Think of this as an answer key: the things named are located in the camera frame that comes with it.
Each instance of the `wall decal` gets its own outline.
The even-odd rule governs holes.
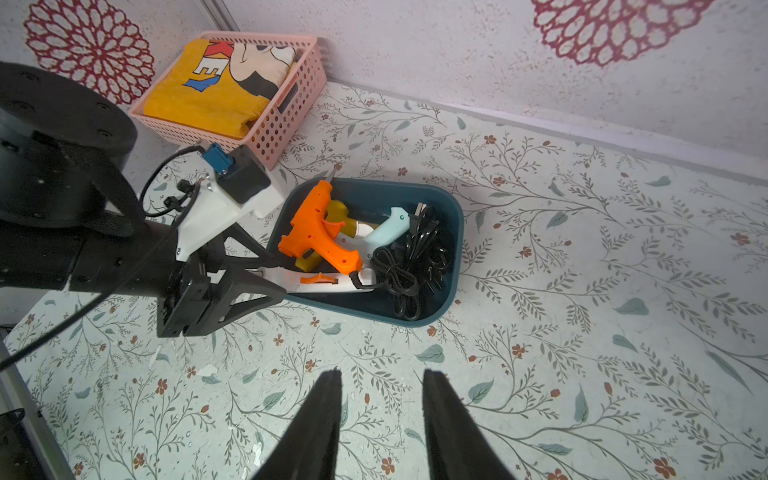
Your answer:
[[[542,43],[561,58],[634,60],[701,20],[714,0],[532,0]]]
[[[130,104],[154,77],[139,27],[105,0],[39,0],[29,5],[27,46],[40,66],[115,104]]]

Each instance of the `folded yellow shirt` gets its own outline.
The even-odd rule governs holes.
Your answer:
[[[147,96],[144,115],[241,139],[285,80],[296,51],[193,40]]]

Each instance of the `light blue glue gun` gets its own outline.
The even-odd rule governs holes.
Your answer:
[[[389,218],[373,232],[368,233],[364,237],[357,238],[339,233],[334,241],[346,250],[357,250],[362,264],[369,266],[374,250],[390,245],[407,232],[410,226],[411,219],[408,212],[401,207],[392,207],[392,213],[389,215]]]

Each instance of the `floral tablecloth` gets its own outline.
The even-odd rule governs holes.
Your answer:
[[[424,368],[516,478],[768,478],[765,187],[333,83],[277,168],[451,191],[454,304],[404,329],[284,303],[171,340],[153,299],[111,298],[18,366],[76,476],[246,478],[338,367],[338,478],[429,477]],[[175,162],[150,202],[204,171]],[[49,293],[9,348],[90,298]]]

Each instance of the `black cable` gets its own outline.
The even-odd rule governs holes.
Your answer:
[[[379,281],[363,285],[357,272],[349,278],[357,289],[384,288],[395,300],[395,316],[406,320],[418,320],[425,308],[422,289],[433,285],[440,288],[442,275],[451,269],[451,256],[445,246],[448,242],[440,222],[435,219],[435,209],[423,208],[412,217],[411,228],[405,235],[405,247],[397,243],[379,247],[371,256],[371,268]]]
[[[155,245],[152,246],[152,248],[149,249],[149,251],[147,251],[144,254],[144,256],[139,261],[137,261],[134,264],[134,266],[131,268],[130,271],[124,274],[122,278],[120,278],[116,282],[116,284],[112,288],[110,288],[106,292],[100,293],[96,298],[94,298],[93,300],[85,304],[82,309],[73,313],[72,316],[65,319],[63,322],[53,327],[42,336],[38,337],[34,342],[29,343],[27,346],[24,346],[19,351],[9,356],[7,359],[2,360],[0,362],[0,372],[7,369],[9,366],[13,365],[19,360],[23,359],[30,353],[34,352],[35,350],[37,350],[38,348],[40,348],[41,346],[49,342],[53,337],[57,336],[61,332],[64,332],[66,329],[74,325],[75,322],[77,322],[79,319],[88,315],[94,308],[96,308],[99,305],[99,303],[105,301],[109,296],[111,296],[115,290],[117,290],[118,288],[126,284],[132,278],[135,278],[136,275],[141,271],[141,269],[144,268],[145,263],[152,257],[152,254],[154,253],[154,251],[162,247],[163,244],[165,244],[165,242],[167,242],[168,239],[170,239],[176,233],[176,231],[179,228],[179,225],[187,216],[192,206],[194,205],[195,201],[197,200],[197,194],[199,192],[200,192],[200,184],[195,184],[194,191],[190,196],[190,203],[187,204],[187,206],[184,208],[184,211],[181,212],[181,215],[176,217],[174,222],[170,225],[170,229],[165,233],[165,235],[163,235],[162,238],[160,238],[155,243]]]
[[[191,154],[194,151],[200,152],[201,154],[205,153],[205,149],[200,145],[191,145],[189,147],[184,147],[181,150],[178,150],[175,153],[173,153],[171,156],[169,156],[165,160],[163,160],[160,163],[160,165],[158,165],[157,168],[154,169],[154,172],[152,172],[152,175],[150,175],[149,179],[147,180],[147,183],[144,184],[144,187],[141,189],[141,193],[139,194],[139,203],[141,204],[141,208],[144,208],[144,197],[147,195],[149,186],[152,184],[155,177],[157,177],[157,175],[160,174],[160,172],[165,168],[165,166],[168,165],[171,161],[181,157],[182,155]],[[183,202],[184,198],[186,198],[186,195],[179,200],[179,203]],[[154,212],[154,213],[149,213],[145,210],[144,215],[149,218],[156,218],[156,217],[162,217],[165,214],[169,214],[174,210],[175,210],[175,207],[167,208],[165,210],[162,210],[161,212]]]
[[[182,203],[184,203],[184,201],[185,201],[185,200],[186,200],[188,197],[189,197],[189,192],[186,192],[184,195],[182,195],[182,196],[181,196],[181,198],[176,198],[176,197],[168,197],[168,198],[166,198],[165,200],[172,200],[172,201],[170,202],[170,206],[169,206],[168,208],[166,208],[165,210],[161,210],[161,211],[159,211],[159,212],[155,212],[155,213],[153,213],[153,214],[150,214],[150,213],[148,213],[148,212],[144,212],[144,215],[145,215],[147,218],[157,218],[157,217],[162,217],[163,215],[165,215],[165,214],[169,214],[170,212],[172,212],[172,211],[174,211],[174,210],[178,210],[178,209],[180,208],[181,204],[182,204]]]

